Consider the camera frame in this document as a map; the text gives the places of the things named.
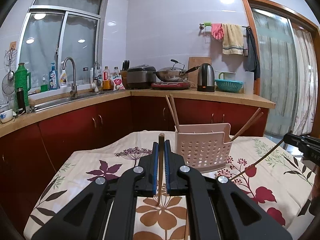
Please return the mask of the dark grey hanging cloth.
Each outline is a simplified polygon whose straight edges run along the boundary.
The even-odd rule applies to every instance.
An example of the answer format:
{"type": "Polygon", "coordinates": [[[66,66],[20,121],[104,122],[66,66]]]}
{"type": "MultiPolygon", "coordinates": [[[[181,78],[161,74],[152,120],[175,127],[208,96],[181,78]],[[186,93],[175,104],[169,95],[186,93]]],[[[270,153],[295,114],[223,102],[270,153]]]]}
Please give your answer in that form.
{"type": "Polygon", "coordinates": [[[244,69],[247,72],[254,73],[254,81],[260,78],[260,62],[258,59],[257,47],[255,38],[250,27],[246,27],[246,40],[247,40],[247,60],[244,69]]]}

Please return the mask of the white blue bowl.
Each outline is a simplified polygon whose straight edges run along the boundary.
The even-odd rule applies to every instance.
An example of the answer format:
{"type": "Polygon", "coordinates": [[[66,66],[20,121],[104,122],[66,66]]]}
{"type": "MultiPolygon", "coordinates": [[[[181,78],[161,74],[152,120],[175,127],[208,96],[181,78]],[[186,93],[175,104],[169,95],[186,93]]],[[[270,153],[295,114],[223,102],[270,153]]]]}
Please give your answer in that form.
{"type": "Polygon", "coordinates": [[[13,119],[13,110],[9,109],[0,113],[1,123],[5,124],[13,119]]]}

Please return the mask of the white spray cleaner bottle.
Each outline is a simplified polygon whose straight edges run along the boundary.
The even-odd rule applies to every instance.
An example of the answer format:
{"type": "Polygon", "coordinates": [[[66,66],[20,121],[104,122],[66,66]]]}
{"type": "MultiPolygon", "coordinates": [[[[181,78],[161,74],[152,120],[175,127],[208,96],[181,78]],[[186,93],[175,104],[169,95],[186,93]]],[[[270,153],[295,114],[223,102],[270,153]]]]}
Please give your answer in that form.
{"type": "Polygon", "coordinates": [[[61,68],[61,75],[59,78],[59,86],[60,88],[65,88],[68,85],[68,80],[67,80],[67,73],[66,73],[66,67],[62,66],[61,68]]]}

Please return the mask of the steel wok with lid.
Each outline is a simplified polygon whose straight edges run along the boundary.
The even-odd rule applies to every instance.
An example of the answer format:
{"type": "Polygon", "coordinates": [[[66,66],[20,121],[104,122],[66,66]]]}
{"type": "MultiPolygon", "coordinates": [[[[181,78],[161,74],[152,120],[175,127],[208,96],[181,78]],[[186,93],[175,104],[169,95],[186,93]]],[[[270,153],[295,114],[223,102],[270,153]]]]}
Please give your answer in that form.
{"type": "Polygon", "coordinates": [[[165,67],[155,72],[156,76],[163,82],[185,82],[188,74],[198,70],[200,67],[196,66],[186,70],[185,64],[175,59],[171,59],[171,62],[174,63],[172,67],[165,67]]]}

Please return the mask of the steel electric kettle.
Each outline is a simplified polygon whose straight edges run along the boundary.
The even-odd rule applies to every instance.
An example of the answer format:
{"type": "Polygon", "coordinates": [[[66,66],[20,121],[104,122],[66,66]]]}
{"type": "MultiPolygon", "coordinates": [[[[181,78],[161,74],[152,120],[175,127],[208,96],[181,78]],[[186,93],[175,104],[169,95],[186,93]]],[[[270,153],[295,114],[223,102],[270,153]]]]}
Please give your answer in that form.
{"type": "Polygon", "coordinates": [[[215,92],[215,73],[213,67],[203,63],[197,72],[197,90],[200,92],[215,92]]]}

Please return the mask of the pink rubber glove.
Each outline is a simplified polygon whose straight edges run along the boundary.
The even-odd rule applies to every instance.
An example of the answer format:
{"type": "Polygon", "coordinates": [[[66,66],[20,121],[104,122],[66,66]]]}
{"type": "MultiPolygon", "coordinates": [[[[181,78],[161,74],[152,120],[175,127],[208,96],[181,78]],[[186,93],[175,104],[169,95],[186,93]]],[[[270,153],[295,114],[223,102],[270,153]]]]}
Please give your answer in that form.
{"type": "Polygon", "coordinates": [[[224,37],[224,31],[221,23],[212,23],[211,25],[212,37],[216,40],[222,40],[224,37]]]}

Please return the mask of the aluminium sliding window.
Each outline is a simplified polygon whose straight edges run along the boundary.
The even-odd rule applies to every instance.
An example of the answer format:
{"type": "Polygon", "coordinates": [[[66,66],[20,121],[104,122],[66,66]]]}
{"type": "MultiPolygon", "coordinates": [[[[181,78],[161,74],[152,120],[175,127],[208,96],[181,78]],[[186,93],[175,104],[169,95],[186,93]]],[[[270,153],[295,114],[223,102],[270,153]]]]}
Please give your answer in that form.
{"type": "Polygon", "coordinates": [[[49,85],[51,63],[62,66],[68,85],[86,85],[98,60],[103,0],[34,0],[22,30],[19,61],[31,73],[31,88],[39,89],[42,76],[49,85]]]}

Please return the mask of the blue detergent bottle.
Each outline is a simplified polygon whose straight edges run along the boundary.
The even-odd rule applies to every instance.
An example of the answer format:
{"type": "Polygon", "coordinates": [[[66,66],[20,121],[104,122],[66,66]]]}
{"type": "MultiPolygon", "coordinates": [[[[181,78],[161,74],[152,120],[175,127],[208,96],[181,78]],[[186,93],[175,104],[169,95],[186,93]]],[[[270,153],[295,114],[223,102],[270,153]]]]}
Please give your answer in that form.
{"type": "Polygon", "coordinates": [[[49,71],[49,90],[56,90],[58,89],[58,79],[57,79],[57,70],[55,68],[55,63],[52,62],[51,70],[49,71]]]}

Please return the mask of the green thermos jug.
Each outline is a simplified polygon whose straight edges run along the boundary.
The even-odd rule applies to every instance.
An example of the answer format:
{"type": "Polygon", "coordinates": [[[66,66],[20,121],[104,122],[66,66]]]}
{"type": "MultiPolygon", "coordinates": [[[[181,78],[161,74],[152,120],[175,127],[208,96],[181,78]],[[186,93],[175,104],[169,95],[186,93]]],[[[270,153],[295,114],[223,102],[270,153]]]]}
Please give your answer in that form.
{"type": "Polygon", "coordinates": [[[15,93],[18,88],[24,90],[25,107],[29,107],[28,92],[31,89],[31,73],[25,68],[24,63],[18,64],[18,68],[15,72],[15,93]]]}

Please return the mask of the knife block with knives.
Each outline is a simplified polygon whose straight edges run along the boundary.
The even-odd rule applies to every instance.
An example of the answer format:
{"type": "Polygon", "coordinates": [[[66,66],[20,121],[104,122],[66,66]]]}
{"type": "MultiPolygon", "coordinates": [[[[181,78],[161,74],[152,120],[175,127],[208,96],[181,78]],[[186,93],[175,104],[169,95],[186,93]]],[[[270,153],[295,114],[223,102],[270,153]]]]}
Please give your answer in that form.
{"type": "Polygon", "coordinates": [[[120,71],[122,83],[125,89],[129,89],[129,85],[127,84],[127,70],[129,68],[129,64],[130,62],[125,60],[120,71]]]}

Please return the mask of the white plastic container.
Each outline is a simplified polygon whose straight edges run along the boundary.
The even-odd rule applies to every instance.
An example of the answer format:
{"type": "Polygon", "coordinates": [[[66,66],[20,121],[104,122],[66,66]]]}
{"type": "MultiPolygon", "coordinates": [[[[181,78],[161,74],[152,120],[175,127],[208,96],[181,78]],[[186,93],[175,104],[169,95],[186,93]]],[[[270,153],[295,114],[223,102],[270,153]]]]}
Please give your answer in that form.
{"type": "Polygon", "coordinates": [[[252,95],[254,93],[254,73],[245,72],[244,93],[252,95]]]}

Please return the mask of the red induction cooker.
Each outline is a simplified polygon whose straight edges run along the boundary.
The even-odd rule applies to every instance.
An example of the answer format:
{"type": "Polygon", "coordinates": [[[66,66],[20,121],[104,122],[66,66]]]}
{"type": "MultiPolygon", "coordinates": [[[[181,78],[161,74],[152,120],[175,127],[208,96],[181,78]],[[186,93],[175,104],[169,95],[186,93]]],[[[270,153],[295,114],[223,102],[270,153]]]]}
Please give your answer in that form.
{"type": "Polygon", "coordinates": [[[154,82],[151,84],[152,89],[157,90],[185,90],[190,88],[188,82],[154,82]]]}

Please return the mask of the yellow hanging towel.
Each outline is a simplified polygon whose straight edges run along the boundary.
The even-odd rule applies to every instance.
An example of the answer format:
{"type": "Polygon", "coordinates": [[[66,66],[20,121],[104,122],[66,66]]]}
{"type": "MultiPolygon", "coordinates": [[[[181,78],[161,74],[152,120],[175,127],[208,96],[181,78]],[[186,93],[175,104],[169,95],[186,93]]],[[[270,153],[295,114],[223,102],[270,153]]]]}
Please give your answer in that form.
{"type": "Polygon", "coordinates": [[[222,24],[224,36],[222,39],[222,53],[224,55],[244,54],[244,35],[242,26],[236,24],[222,24]]]}

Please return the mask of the grey rice cooker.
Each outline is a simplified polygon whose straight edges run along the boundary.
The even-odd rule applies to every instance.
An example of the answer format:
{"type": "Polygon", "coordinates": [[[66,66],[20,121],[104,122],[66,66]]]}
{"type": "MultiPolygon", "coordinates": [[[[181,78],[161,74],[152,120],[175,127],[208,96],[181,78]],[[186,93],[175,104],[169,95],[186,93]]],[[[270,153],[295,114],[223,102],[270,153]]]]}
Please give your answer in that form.
{"type": "Polygon", "coordinates": [[[127,70],[127,84],[129,89],[149,89],[156,82],[156,69],[154,66],[143,64],[130,67],[127,70]]]}

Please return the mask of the clear bottle white cap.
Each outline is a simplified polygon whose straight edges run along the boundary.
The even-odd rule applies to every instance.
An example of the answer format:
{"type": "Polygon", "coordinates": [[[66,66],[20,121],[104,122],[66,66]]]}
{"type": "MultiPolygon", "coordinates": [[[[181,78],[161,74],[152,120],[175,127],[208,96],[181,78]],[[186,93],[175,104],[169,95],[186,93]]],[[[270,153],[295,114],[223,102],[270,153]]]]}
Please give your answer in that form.
{"type": "Polygon", "coordinates": [[[114,67],[113,75],[117,75],[117,76],[120,75],[120,71],[117,66],[114,67]]]}

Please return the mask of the white green mug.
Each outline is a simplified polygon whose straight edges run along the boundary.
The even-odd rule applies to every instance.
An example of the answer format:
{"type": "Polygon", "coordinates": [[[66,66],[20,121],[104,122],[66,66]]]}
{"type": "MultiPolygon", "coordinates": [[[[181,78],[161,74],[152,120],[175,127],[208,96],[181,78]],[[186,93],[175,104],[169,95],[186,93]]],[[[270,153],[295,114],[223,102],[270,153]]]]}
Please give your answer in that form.
{"type": "Polygon", "coordinates": [[[218,78],[221,80],[235,81],[236,73],[234,73],[234,72],[219,72],[218,78]]]}

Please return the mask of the cooking oil bottle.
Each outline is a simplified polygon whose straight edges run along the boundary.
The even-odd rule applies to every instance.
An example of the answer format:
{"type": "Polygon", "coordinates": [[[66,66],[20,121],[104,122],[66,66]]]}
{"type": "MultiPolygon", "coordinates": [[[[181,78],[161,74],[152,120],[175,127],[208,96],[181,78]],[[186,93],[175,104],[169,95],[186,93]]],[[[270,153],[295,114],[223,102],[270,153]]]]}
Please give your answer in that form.
{"type": "Polygon", "coordinates": [[[105,66],[103,70],[103,90],[112,90],[112,82],[110,78],[110,70],[105,66]]]}

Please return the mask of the green soap dispenser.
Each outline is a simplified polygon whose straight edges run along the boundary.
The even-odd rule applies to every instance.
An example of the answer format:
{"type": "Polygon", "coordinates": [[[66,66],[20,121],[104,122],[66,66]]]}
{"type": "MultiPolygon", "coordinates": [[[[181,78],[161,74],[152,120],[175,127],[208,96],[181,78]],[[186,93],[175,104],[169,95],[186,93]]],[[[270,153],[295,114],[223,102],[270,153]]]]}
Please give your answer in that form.
{"type": "Polygon", "coordinates": [[[48,83],[46,81],[46,76],[45,75],[42,76],[42,85],[41,85],[40,90],[41,90],[41,93],[48,91],[48,83]]]}

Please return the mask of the hanging mesh strainer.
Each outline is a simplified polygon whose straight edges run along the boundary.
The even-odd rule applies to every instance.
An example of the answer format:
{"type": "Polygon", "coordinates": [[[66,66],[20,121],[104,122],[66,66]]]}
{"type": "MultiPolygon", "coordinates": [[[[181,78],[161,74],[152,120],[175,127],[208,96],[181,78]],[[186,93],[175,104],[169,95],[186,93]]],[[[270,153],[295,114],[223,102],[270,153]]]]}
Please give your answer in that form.
{"type": "Polygon", "coordinates": [[[2,92],[4,95],[11,95],[15,91],[14,75],[8,73],[2,80],[2,92]]]}

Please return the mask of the pink perforated utensil holder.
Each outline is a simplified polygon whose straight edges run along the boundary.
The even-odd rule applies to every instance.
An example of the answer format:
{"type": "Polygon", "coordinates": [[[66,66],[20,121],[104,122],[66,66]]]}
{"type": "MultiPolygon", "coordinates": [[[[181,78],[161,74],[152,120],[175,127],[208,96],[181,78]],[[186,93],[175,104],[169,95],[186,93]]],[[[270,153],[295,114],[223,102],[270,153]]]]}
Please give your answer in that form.
{"type": "Polygon", "coordinates": [[[201,173],[220,170],[231,151],[230,131],[229,123],[181,125],[176,129],[175,153],[201,173]]]}

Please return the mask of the wall towel rail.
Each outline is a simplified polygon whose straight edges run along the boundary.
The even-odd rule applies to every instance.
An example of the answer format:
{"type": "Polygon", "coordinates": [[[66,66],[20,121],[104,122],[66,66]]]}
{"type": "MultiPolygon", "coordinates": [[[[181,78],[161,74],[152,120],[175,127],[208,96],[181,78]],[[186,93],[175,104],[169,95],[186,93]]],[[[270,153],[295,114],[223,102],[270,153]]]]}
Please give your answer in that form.
{"type": "MultiPolygon", "coordinates": [[[[199,30],[200,32],[201,31],[204,31],[204,35],[206,35],[206,28],[211,28],[212,27],[212,23],[211,22],[204,22],[204,23],[200,23],[199,24],[199,30]]],[[[242,28],[245,28],[245,29],[248,29],[250,28],[250,26],[245,26],[245,25],[242,25],[241,26],[242,28]]]]}

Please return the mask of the teal plastic colander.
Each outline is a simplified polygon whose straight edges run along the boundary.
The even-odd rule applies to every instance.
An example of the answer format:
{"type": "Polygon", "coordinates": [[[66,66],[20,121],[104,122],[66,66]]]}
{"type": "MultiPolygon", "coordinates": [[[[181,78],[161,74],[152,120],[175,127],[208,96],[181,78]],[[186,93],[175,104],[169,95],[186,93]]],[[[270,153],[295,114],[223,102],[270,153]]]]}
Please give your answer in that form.
{"type": "Polygon", "coordinates": [[[240,81],[216,79],[215,82],[219,90],[229,93],[238,93],[243,86],[240,81]]]}

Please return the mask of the red kitchen cabinets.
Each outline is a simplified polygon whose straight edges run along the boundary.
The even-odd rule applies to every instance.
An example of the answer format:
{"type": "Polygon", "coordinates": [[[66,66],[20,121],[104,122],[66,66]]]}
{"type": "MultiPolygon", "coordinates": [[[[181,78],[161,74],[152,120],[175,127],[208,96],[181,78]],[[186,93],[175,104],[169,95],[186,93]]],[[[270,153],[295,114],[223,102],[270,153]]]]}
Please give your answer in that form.
{"type": "Polygon", "coordinates": [[[126,96],[95,103],[22,126],[1,128],[1,206],[18,233],[52,179],[66,178],[62,166],[76,151],[110,145],[132,132],[167,132],[174,121],[162,96],[126,96]]]}

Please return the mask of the black thermos bottle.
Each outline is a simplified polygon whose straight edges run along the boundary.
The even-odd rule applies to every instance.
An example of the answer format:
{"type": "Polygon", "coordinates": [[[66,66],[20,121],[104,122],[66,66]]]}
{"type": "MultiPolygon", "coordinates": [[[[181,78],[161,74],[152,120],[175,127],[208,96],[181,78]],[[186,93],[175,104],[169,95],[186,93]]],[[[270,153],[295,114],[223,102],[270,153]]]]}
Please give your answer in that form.
{"type": "Polygon", "coordinates": [[[18,88],[16,90],[16,98],[18,105],[18,114],[24,114],[26,112],[25,101],[24,101],[24,90],[23,88],[18,88]]]}

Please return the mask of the stainless steel sink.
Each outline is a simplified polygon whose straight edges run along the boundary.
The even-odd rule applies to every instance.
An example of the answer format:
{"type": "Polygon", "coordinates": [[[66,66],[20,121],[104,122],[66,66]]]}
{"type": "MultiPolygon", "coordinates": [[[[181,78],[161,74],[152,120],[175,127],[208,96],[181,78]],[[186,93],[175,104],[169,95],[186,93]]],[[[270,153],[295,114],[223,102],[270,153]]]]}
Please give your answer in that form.
{"type": "Polygon", "coordinates": [[[114,90],[114,91],[100,91],[100,92],[88,92],[85,94],[81,94],[78,96],[69,96],[66,98],[61,98],[61,99],[56,99],[48,102],[43,102],[43,103],[38,103],[35,104],[34,106],[30,106],[29,112],[31,113],[36,113],[45,109],[49,109],[52,107],[64,105],[73,101],[79,101],[79,100],[84,100],[87,98],[94,98],[97,96],[102,96],[102,95],[109,95],[109,94],[116,94],[119,92],[123,92],[124,90],[114,90]]]}

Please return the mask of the wooden cutting board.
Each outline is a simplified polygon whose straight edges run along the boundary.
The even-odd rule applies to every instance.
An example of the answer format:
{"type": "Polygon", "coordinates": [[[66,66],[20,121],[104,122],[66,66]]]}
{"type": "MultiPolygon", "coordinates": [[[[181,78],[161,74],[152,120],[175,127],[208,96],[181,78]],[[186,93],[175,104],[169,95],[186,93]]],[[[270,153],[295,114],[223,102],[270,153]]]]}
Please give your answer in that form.
{"type": "MultiPolygon", "coordinates": [[[[212,64],[211,57],[189,57],[188,69],[200,66],[203,63],[212,64]]],[[[188,73],[188,81],[190,82],[191,88],[197,88],[197,75],[198,69],[188,73]]]]}

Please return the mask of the glass sliding door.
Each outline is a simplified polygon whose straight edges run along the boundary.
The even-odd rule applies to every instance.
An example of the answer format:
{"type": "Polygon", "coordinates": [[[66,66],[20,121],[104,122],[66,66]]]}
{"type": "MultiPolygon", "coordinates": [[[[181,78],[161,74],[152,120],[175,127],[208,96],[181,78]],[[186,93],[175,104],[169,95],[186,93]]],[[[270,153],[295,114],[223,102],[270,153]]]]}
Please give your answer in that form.
{"type": "Polygon", "coordinates": [[[255,91],[276,104],[265,134],[319,137],[319,26],[270,0],[242,0],[260,62],[255,91]]]}

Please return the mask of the wooden chopstick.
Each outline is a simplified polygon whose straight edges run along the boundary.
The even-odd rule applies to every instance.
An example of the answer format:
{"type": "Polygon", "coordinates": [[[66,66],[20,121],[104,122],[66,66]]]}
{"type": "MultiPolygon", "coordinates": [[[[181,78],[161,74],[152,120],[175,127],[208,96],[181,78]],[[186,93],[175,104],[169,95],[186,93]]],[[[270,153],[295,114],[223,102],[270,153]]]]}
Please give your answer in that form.
{"type": "Polygon", "coordinates": [[[175,126],[177,128],[177,131],[180,132],[180,124],[178,121],[176,106],[175,106],[174,97],[172,94],[170,94],[170,103],[171,103],[171,107],[172,107],[172,111],[173,111],[173,115],[174,115],[175,126]]]}
{"type": "Polygon", "coordinates": [[[171,116],[172,116],[172,118],[174,120],[174,115],[173,115],[173,111],[172,111],[172,107],[171,107],[171,103],[170,103],[170,95],[169,96],[166,95],[165,98],[166,98],[167,104],[169,106],[169,110],[170,110],[171,116]]]}
{"type": "Polygon", "coordinates": [[[251,118],[254,118],[257,114],[259,114],[261,112],[261,108],[258,108],[256,111],[255,111],[255,113],[250,117],[250,119],[251,118]]]}
{"type": "Polygon", "coordinates": [[[237,137],[239,137],[245,131],[247,131],[256,121],[258,121],[263,116],[263,114],[264,114],[263,112],[260,112],[254,118],[251,118],[250,120],[248,120],[248,122],[244,125],[244,127],[241,128],[240,131],[238,133],[236,133],[236,135],[234,137],[232,137],[232,139],[230,141],[234,141],[237,137]]]}
{"type": "Polygon", "coordinates": [[[158,136],[159,153],[158,153],[158,206],[160,206],[161,201],[161,190],[163,185],[163,163],[164,163],[164,133],[160,133],[158,136]]]}
{"type": "Polygon", "coordinates": [[[250,171],[252,168],[256,167],[260,162],[262,162],[264,159],[266,159],[273,151],[275,151],[282,143],[284,142],[284,139],[281,139],[280,142],[278,142],[273,148],[271,148],[265,155],[263,155],[260,159],[258,159],[255,163],[249,165],[246,169],[244,169],[242,172],[237,174],[236,176],[230,178],[230,180],[234,180],[244,174],[246,171],[250,171]]]}

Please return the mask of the hanging steel ladle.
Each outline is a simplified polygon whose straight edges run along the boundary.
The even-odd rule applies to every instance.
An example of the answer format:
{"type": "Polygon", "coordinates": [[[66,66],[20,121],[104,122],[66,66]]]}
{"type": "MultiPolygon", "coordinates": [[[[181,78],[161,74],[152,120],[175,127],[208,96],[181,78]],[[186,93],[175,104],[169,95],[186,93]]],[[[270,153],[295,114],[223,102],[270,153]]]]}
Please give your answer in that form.
{"type": "Polygon", "coordinates": [[[11,83],[14,80],[14,72],[11,69],[11,63],[12,63],[12,54],[14,52],[14,47],[11,46],[10,48],[10,54],[9,54],[9,72],[8,72],[8,83],[11,83]]]}

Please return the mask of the pink white snack bag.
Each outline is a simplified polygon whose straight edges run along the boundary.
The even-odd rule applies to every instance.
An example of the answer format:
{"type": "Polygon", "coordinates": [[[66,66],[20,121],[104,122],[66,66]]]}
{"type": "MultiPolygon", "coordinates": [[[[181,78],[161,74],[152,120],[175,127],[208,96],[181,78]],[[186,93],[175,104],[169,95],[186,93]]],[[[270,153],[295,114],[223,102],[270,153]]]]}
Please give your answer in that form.
{"type": "Polygon", "coordinates": [[[123,81],[120,74],[113,74],[111,76],[111,80],[113,82],[113,90],[125,90],[123,85],[123,81]]]}

